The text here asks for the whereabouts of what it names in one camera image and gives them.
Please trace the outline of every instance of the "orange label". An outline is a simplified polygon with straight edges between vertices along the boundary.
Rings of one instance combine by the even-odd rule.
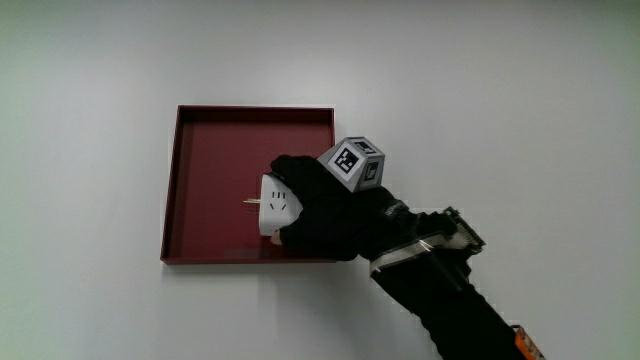
[[[540,352],[533,340],[524,331],[520,325],[514,326],[516,330],[516,346],[527,360],[545,360],[544,355]]]

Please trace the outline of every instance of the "red tray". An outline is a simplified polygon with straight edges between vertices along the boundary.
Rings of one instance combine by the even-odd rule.
[[[333,109],[179,106],[160,259],[167,264],[330,262],[260,236],[262,174],[278,155],[322,155]]]

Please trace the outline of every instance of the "white background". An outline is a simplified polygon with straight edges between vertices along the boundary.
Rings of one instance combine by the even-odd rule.
[[[362,259],[159,260],[177,105],[333,104],[549,359],[636,359],[639,99],[629,3],[2,1],[0,358],[438,359]]]

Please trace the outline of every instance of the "black glove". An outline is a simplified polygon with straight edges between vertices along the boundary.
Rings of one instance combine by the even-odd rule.
[[[387,189],[351,193],[310,156],[282,155],[271,169],[303,207],[294,223],[280,229],[282,245],[349,261],[376,242],[379,212],[393,200]]]

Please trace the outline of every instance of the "white power plug adapter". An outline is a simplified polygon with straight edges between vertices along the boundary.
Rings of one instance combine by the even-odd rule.
[[[258,220],[260,235],[273,235],[276,230],[296,221],[300,212],[302,205],[291,189],[273,175],[262,175]]]

